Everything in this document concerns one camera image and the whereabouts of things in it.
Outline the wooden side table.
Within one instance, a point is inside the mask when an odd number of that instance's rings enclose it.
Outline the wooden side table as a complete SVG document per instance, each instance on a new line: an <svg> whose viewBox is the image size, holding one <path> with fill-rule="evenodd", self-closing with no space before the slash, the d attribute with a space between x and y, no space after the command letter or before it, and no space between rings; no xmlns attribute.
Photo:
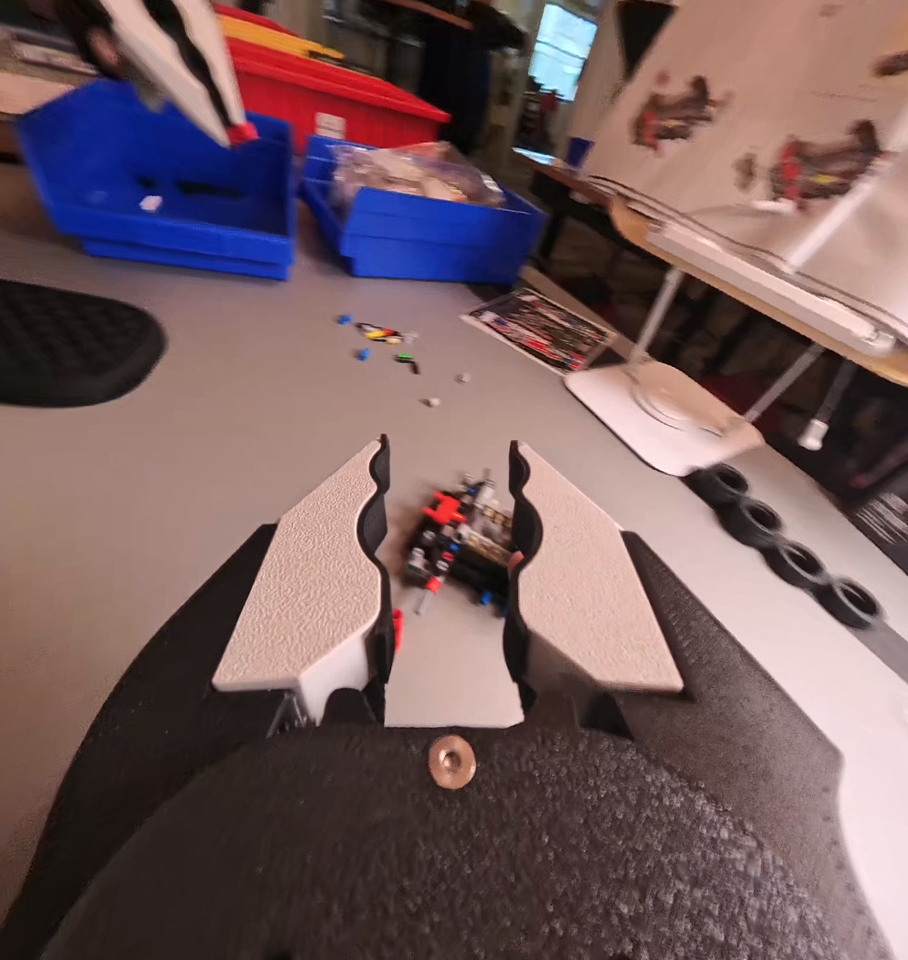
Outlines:
<svg viewBox="0 0 908 960"><path fill-rule="evenodd" d="M523 148L512 148L510 153L513 159L531 168L536 176L560 185L576 202L606 207L616 196L609 184L585 174L563 159Z"/></svg>

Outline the red plastic bin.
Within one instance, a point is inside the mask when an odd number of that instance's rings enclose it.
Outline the red plastic bin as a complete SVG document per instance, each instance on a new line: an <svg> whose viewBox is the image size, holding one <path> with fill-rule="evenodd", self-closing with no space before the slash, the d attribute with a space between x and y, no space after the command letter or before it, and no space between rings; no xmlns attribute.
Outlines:
<svg viewBox="0 0 908 960"><path fill-rule="evenodd" d="M292 31L234 6L242 18ZM225 37L245 109L287 122L297 150L312 135L394 148L436 141L449 114L342 62L274 52Z"/></svg>

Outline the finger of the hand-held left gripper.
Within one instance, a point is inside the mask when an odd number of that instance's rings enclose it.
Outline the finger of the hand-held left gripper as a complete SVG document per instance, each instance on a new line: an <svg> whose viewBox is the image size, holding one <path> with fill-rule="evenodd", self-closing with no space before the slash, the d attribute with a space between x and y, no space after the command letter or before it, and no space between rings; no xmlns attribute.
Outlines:
<svg viewBox="0 0 908 960"><path fill-rule="evenodd" d="M100 2L110 15L124 51L175 106L208 138L223 148L226 129L220 126L199 81L187 70L171 36L172 2Z"/></svg>
<svg viewBox="0 0 908 960"><path fill-rule="evenodd" d="M199 81L220 126L245 130L246 116L220 20L207 1L172 1L171 36L187 67Z"/></svg>

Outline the yellow plastic bin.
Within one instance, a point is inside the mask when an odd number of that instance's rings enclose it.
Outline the yellow plastic bin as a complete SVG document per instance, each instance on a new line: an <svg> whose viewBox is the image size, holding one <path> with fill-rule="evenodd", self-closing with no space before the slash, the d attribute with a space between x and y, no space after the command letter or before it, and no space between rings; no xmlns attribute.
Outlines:
<svg viewBox="0 0 908 960"><path fill-rule="evenodd" d="M266 22L261 22L262 18L258 20L253 14L247 18L241 17L242 12L232 7L215 7L220 29L226 38L304 59L325 60L334 64L343 61L343 54L337 50L279 27L268 26Z"/></svg>

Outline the clear bags of lego parts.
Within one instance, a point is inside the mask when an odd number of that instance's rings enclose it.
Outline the clear bags of lego parts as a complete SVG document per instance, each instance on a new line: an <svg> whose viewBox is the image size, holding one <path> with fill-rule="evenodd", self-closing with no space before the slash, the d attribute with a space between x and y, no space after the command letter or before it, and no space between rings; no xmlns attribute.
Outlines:
<svg viewBox="0 0 908 960"><path fill-rule="evenodd" d="M505 191L452 144L424 142L401 148L332 148L335 205L349 210L364 188L424 199L501 208Z"/></svg>

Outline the blue plastic parts bin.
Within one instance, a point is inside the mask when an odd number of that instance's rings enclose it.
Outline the blue plastic parts bin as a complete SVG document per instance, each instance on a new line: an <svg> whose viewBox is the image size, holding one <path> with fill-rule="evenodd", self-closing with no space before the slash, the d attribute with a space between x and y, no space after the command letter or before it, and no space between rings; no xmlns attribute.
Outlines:
<svg viewBox="0 0 908 960"><path fill-rule="evenodd" d="M148 110L127 83L99 79L20 116L15 129L53 226L101 258L285 281L295 251L287 122L249 113L258 140L222 148L175 107ZM240 190L184 196L175 181ZM155 213L139 209L163 198Z"/></svg>
<svg viewBox="0 0 908 960"><path fill-rule="evenodd" d="M353 277L511 285L543 233L547 215L506 189L489 207L364 186L350 210L335 205L335 149L345 141L305 140L299 196L341 266Z"/></svg>

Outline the bright window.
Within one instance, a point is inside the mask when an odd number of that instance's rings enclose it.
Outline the bright window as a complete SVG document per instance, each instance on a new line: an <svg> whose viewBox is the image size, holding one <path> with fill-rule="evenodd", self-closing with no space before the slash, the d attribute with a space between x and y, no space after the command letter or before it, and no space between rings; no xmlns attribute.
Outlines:
<svg viewBox="0 0 908 960"><path fill-rule="evenodd" d="M592 2L545 2L532 43L529 76L540 91L572 103L597 32Z"/></svg>

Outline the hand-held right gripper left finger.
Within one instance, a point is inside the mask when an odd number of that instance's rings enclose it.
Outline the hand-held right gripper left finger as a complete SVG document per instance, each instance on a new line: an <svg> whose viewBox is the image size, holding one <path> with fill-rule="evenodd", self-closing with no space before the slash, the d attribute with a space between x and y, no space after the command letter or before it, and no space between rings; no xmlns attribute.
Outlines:
<svg viewBox="0 0 908 960"><path fill-rule="evenodd" d="M319 724L337 690L366 693L384 713L396 632L387 534L390 445L381 435L277 522L212 686L280 692Z"/></svg>

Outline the lego sticker sheet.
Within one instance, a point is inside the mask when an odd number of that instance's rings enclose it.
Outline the lego sticker sheet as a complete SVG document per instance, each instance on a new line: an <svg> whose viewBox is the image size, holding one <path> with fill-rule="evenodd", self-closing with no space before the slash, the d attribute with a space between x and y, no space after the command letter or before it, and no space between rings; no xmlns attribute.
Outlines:
<svg viewBox="0 0 908 960"><path fill-rule="evenodd" d="M612 346L616 333L526 287L499 294L460 318L562 377L587 369Z"/></svg>

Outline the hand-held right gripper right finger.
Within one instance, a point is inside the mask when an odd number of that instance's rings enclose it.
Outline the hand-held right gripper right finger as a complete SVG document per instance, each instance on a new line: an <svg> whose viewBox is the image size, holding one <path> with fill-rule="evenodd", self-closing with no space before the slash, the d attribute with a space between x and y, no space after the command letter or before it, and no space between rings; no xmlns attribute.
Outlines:
<svg viewBox="0 0 908 960"><path fill-rule="evenodd" d="M621 694L684 691L625 532L537 454L508 452L511 535L504 655L527 713L563 698L579 724L622 724Z"/></svg>

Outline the lego car chassis assembly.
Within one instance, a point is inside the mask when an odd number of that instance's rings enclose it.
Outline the lego car chassis assembly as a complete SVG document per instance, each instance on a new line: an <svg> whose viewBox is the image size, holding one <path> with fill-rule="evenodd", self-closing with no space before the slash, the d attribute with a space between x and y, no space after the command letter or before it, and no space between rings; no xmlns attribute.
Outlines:
<svg viewBox="0 0 908 960"><path fill-rule="evenodd" d="M505 617L515 549L512 514L501 508L489 470L435 489L405 545L403 577L415 589L413 613L422 615L455 581L474 593L479 606Z"/></svg>

